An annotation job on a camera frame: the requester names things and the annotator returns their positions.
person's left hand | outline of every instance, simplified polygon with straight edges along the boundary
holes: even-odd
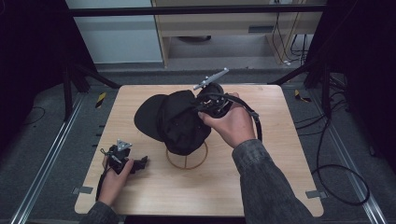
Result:
[[[111,206],[116,201],[122,188],[125,186],[126,180],[129,173],[134,165],[134,160],[129,159],[119,175],[113,170],[109,169],[106,173],[106,177],[103,180],[102,188],[98,198],[99,202],[105,203]]]

black strap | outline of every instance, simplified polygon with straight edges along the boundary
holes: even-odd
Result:
[[[251,117],[253,117],[253,120],[256,124],[257,138],[260,141],[262,141],[262,124],[260,123],[260,120],[259,120],[259,114],[256,113],[250,106],[248,106],[248,104],[245,103],[245,101],[243,101],[242,99],[240,99],[236,96],[232,96],[230,94],[221,94],[221,93],[215,93],[215,92],[200,94],[197,96],[197,99],[204,98],[208,95],[224,97],[224,98],[227,98],[231,102],[235,102],[235,103],[238,103],[241,106],[243,106],[246,109],[246,111],[249,113],[249,115]]]

wall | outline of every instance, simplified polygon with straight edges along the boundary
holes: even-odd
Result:
[[[66,0],[69,8],[151,7],[149,0]],[[96,65],[161,63],[153,16],[75,18]]]

person's right hand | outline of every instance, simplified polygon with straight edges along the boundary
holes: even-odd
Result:
[[[239,97],[236,92],[231,95]],[[251,116],[238,103],[233,103],[228,113],[220,119],[213,119],[203,112],[198,112],[198,116],[204,124],[215,129],[230,147],[235,148],[247,140],[256,138]]]

hand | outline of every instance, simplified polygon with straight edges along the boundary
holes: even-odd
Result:
[[[239,97],[236,92],[231,95]],[[256,138],[251,116],[238,103],[233,103],[228,113],[220,119],[213,119],[202,112],[198,112],[198,116],[204,124],[215,129],[230,147],[235,148],[247,140]]]
[[[106,160],[107,157],[104,158],[103,164],[106,164]],[[122,188],[125,186],[126,180],[128,178],[129,173],[132,170],[133,165],[134,165],[134,160],[128,160],[125,163],[125,166],[119,175],[117,175],[117,173],[113,169],[109,169],[107,171],[98,198],[99,202],[111,206],[114,203],[114,201],[116,201]]]

